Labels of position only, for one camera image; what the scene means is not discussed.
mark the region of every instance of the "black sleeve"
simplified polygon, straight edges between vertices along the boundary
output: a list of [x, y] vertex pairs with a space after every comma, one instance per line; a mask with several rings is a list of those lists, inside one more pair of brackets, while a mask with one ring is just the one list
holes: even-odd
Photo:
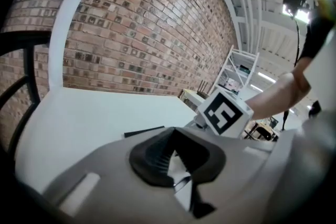
[[334, 23], [328, 19], [317, 17], [307, 26], [306, 41], [300, 59], [303, 57], [314, 58], [323, 46], [326, 37]]

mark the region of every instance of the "shelving unit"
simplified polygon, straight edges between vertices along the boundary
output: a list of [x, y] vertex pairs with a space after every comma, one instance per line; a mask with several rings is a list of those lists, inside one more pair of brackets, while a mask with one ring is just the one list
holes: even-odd
[[[232, 92], [231, 90], [224, 88], [224, 84], [225, 82], [227, 82], [228, 79], [233, 79], [234, 81], [239, 83], [238, 91], [244, 89], [251, 79], [258, 58], [259, 53], [257, 55], [254, 55], [245, 51], [234, 49], [234, 46], [231, 46], [231, 49], [229, 51], [229, 54], [227, 55], [223, 67], [220, 70], [214, 85], [209, 90], [209, 94], [211, 94], [213, 90], [217, 87], [222, 87], [225, 91]], [[246, 69], [248, 69], [249, 73], [241, 71], [241, 66], [244, 66]]]

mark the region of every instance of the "forearm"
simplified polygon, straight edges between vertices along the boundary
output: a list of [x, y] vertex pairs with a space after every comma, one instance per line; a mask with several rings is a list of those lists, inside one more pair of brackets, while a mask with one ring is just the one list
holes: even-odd
[[282, 75], [270, 88], [249, 99], [246, 103], [254, 110], [253, 120], [259, 120], [289, 110], [308, 91], [308, 89], [300, 89], [294, 75], [288, 73]]

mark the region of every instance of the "fluorescent light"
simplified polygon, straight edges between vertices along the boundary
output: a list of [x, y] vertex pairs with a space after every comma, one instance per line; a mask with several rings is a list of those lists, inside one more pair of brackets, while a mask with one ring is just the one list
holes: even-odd
[[[286, 11], [286, 5], [284, 4], [283, 7], [282, 7], [282, 14], [284, 15], [287, 15], [287, 16], [291, 16], [287, 11]], [[309, 12], [304, 12], [302, 10], [298, 10], [296, 16], [295, 16], [295, 19], [298, 19], [306, 24], [308, 24], [310, 22], [310, 19], [309, 19]]]
[[270, 78], [269, 76], [267, 76], [267, 75], [265, 75], [265, 74], [263, 74], [263, 73], [260, 73], [260, 72], [259, 72], [258, 75], [261, 76], [261, 77], [263, 77], [264, 79], [269, 80], [269, 81], [272, 82], [272, 83], [275, 83], [275, 82], [276, 82], [274, 79]]
[[251, 84], [251, 87], [252, 87], [252, 88], [254, 88], [254, 89], [256, 89], [256, 90], [258, 90], [258, 91], [260, 91], [260, 92], [263, 92], [263, 90], [262, 90], [262, 89], [259, 89], [258, 87], [255, 87], [255, 86], [254, 86], [254, 85], [252, 85], [252, 84]]

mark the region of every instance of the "brick wall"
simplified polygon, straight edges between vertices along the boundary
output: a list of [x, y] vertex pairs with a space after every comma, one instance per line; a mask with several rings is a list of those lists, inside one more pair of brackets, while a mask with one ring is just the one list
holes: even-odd
[[[2, 31], [51, 29], [62, 0], [15, 0]], [[66, 87], [177, 95], [207, 89], [232, 44], [233, 24], [223, 0], [82, 0], [64, 55]], [[48, 48], [36, 47], [41, 97], [48, 92]], [[0, 57], [0, 91], [22, 76], [22, 52]], [[25, 90], [0, 113], [1, 135], [29, 105]]]

